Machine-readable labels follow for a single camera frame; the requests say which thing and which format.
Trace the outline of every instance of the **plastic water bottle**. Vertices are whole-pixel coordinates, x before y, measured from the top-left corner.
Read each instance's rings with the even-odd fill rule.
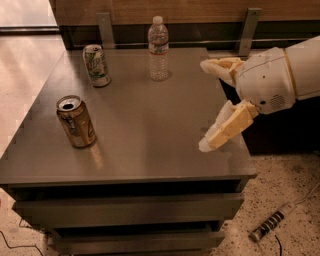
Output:
[[[148,31],[149,69],[154,81],[166,80],[168,72],[169,35],[161,16],[153,17],[153,24]]]

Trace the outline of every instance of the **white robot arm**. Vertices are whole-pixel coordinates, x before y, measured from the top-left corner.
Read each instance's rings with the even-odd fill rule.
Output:
[[[289,109],[296,100],[320,96],[320,37],[286,49],[272,48],[251,56],[201,62],[206,73],[236,88],[242,102],[228,101],[199,142],[203,152],[215,150],[253,123],[259,113]]]

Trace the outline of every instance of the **bottle cap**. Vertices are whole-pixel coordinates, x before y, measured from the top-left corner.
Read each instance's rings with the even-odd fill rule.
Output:
[[[163,22],[163,19],[161,16],[154,16],[153,17],[153,23],[154,24],[161,24]]]

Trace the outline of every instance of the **table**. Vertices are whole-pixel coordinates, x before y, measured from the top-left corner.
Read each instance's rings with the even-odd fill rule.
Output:
[[[0,161],[14,210],[73,255],[199,255],[256,176],[241,135],[215,152],[198,142],[226,101],[202,72],[203,48],[171,49],[170,77],[148,77],[147,50],[107,50],[112,82],[90,85],[80,51],[65,52]],[[98,140],[70,145],[56,102],[78,95]]]

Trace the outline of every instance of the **aluminum can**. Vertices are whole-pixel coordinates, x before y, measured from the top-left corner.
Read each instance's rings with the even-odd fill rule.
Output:
[[[90,44],[83,48],[83,60],[92,86],[103,87],[111,82],[103,49]]]
[[[96,134],[86,104],[75,95],[57,102],[57,116],[72,146],[82,148],[96,140]]]

